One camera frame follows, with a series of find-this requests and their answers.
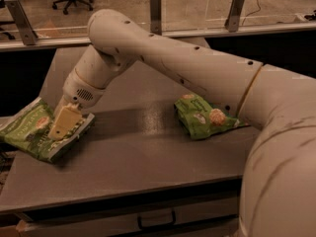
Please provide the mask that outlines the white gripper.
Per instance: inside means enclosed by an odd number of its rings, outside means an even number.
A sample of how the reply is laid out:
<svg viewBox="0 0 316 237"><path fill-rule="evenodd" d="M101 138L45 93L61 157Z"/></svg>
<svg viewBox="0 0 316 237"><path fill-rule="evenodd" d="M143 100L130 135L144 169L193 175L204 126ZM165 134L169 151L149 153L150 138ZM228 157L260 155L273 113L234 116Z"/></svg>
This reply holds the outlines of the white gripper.
<svg viewBox="0 0 316 237"><path fill-rule="evenodd" d="M104 89L84 82L73 70L64 82L63 97L55 107L55 120L48 137L53 140L62 139L82 119L78 105L74 104L79 104L82 109L91 108L98 103L104 92Z"/></svg>

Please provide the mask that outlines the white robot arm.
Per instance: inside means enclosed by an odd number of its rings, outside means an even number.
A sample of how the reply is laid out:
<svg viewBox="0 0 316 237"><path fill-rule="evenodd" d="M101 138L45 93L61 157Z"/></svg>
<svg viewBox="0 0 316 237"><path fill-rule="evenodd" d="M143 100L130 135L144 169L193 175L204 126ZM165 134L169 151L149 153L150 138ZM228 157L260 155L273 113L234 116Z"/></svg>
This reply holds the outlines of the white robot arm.
<svg viewBox="0 0 316 237"><path fill-rule="evenodd" d="M239 237L316 237L316 80L258 61L150 34L102 9L68 75L49 133L63 138L110 82L141 61L260 130L240 197Z"/></svg>

